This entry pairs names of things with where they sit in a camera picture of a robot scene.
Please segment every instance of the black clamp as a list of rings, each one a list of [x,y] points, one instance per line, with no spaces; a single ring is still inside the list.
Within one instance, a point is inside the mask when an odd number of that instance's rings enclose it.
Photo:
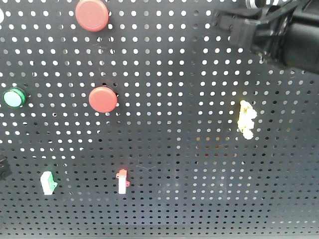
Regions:
[[[12,174],[6,157],[0,154],[0,181]]]
[[[319,74],[319,1],[291,0],[283,6],[216,9],[213,26],[230,32],[232,45],[266,63]]]

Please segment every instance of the metal panel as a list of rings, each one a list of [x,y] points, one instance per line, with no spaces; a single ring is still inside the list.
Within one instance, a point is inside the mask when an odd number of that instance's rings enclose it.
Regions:
[[[318,76],[281,70],[210,27],[225,0],[110,0],[91,33],[76,0],[2,0],[0,238],[318,235]],[[119,106],[98,114],[96,86]],[[237,130],[239,102],[258,112]],[[117,193],[125,168],[131,186]],[[58,187],[44,196],[43,171]]]

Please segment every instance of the yellow object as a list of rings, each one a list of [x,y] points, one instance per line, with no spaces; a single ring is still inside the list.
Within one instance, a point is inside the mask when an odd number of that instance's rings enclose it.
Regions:
[[[240,112],[238,120],[238,128],[243,133],[245,139],[252,139],[254,134],[251,129],[254,128],[255,123],[252,121],[257,117],[257,112],[253,109],[247,101],[240,102]]]

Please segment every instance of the red mushroom button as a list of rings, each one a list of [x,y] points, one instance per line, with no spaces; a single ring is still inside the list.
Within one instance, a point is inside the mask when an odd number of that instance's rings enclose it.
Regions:
[[[85,30],[100,31],[109,21],[109,11],[101,0],[80,0],[75,8],[75,17]]]
[[[108,87],[97,87],[89,96],[91,107],[100,113],[111,112],[115,109],[118,98],[114,91]]]

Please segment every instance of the white terminal block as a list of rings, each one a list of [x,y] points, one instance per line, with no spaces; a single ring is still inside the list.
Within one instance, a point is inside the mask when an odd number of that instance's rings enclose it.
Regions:
[[[54,189],[58,185],[53,181],[53,175],[51,172],[44,172],[40,178],[42,189],[45,195],[52,195]]]
[[[116,178],[119,179],[119,194],[126,194],[126,188],[130,185],[130,182],[126,180],[127,175],[128,172],[125,169],[121,169],[119,173],[116,174]]]
[[[237,122],[239,130],[243,133],[245,139],[252,139],[254,134],[252,129],[255,123],[252,121],[257,117],[257,112],[247,101],[240,102],[239,120]]]
[[[119,194],[126,194],[126,177],[119,177]]]

